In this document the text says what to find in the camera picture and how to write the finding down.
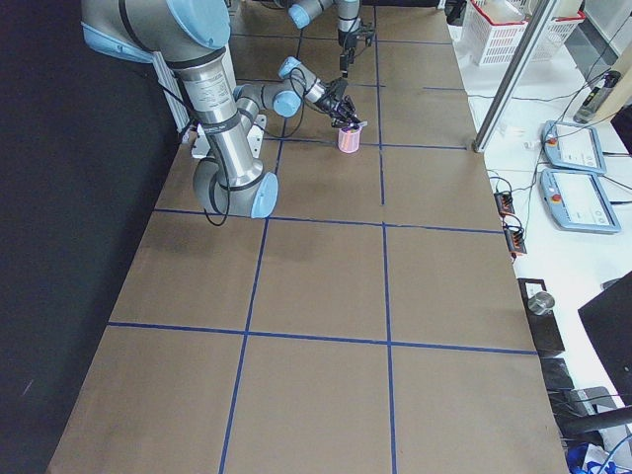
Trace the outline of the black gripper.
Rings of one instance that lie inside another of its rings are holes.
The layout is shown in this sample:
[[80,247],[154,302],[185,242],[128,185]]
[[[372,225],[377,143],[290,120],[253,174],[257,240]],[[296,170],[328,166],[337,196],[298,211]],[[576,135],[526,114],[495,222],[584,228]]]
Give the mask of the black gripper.
[[324,92],[318,100],[318,109],[329,116],[332,128],[366,127],[367,121],[358,116],[353,100],[346,94],[348,68],[341,69],[341,77],[324,84]]
[[363,53],[363,50],[356,51],[360,42],[368,48],[372,46],[373,41],[373,24],[349,22],[342,30],[338,30],[338,43],[342,49],[339,56],[339,68],[349,69],[355,63],[355,59]]

